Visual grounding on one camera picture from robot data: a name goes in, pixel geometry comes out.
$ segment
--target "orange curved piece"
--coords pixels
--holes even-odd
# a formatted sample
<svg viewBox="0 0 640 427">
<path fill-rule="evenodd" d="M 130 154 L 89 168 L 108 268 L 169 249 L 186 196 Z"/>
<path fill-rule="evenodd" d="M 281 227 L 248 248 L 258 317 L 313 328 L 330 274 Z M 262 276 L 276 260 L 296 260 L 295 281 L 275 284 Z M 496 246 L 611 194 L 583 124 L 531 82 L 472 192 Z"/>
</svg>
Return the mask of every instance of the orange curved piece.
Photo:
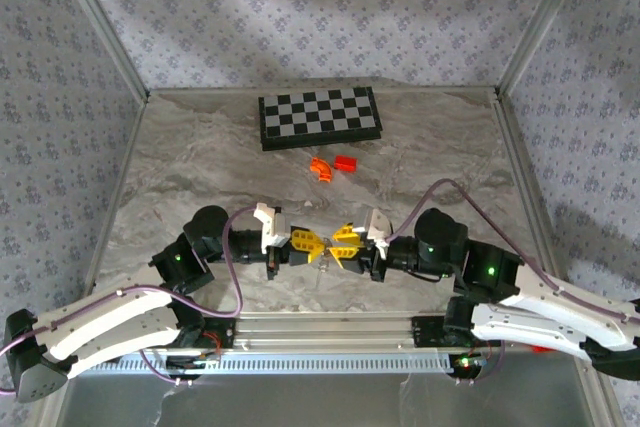
<svg viewBox="0 0 640 427">
<path fill-rule="evenodd" d="M 323 182 L 331 182 L 331 178 L 332 178 L 331 167 L 324 160 L 314 157 L 313 159 L 311 159 L 310 169 L 311 169 L 311 172 L 315 172 L 318 174 L 319 180 Z"/>
</svg>

